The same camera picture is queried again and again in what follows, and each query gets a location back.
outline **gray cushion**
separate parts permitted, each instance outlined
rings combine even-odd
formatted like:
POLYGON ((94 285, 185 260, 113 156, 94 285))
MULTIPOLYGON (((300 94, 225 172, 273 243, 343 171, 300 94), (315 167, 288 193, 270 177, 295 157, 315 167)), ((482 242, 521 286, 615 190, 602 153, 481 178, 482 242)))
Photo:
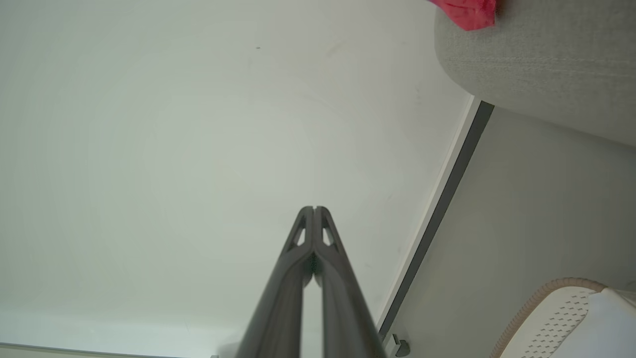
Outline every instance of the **gray cushion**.
POLYGON ((506 0, 466 32, 438 11, 435 48, 480 99, 636 145, 636 1, 506 0))

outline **gray fabric sofa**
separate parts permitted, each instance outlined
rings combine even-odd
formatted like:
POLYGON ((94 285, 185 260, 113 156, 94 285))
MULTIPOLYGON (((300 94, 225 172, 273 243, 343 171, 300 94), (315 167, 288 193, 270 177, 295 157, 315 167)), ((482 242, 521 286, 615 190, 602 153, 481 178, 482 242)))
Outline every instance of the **gray fabric sofa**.
POLYGON ((636 146, 635 0, 505 0, 471 32, 438 10, 435 48, 486 102, 636 146))

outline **brown braided rim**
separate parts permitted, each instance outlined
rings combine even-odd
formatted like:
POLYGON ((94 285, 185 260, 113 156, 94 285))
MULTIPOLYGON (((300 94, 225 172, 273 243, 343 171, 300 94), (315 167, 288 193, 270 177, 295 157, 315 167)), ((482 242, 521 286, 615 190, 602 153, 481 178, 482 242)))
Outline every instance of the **brown braided rim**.
POLYGON ((563 287, 583 287, 585 289, 594 290, 596 292, 603 291, 605 286, 602 283, 598 283, 596 281, 588 280, 586 278, 559 278, 558 280, 552 280, 545 285, 541 286, 538 290, 534 292, 532 297, 523 305, 521 310, 517 312, 513 320, 508 324, 504 333, 497 341, 495 348, 493 348, 492 353, 490 354, 490 358, 500 358, 504 353, 506 346, 510 343, 510 340, 513 338, 515 333, 519 330, 519 327, 523 324, 526 318, 534 311, 537 306, 552 292, 562 289, 563 287))

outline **gray floor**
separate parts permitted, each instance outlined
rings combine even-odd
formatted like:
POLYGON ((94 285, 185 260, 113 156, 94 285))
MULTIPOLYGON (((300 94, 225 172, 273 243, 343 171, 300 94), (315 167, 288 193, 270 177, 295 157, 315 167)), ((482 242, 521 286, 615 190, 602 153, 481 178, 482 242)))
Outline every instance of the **gray floor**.
POLYGON ((488 357, 542 284, 636 290, 636 149, 495 109, 392 331, 488 357))

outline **red cloth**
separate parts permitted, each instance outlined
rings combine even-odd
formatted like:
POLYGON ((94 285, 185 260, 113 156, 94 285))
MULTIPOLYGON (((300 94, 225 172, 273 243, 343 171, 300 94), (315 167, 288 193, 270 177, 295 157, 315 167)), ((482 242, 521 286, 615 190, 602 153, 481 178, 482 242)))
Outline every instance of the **red cloth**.
POLYGON ((495 25, 497 0, 430 0, 466 31, 495 25))

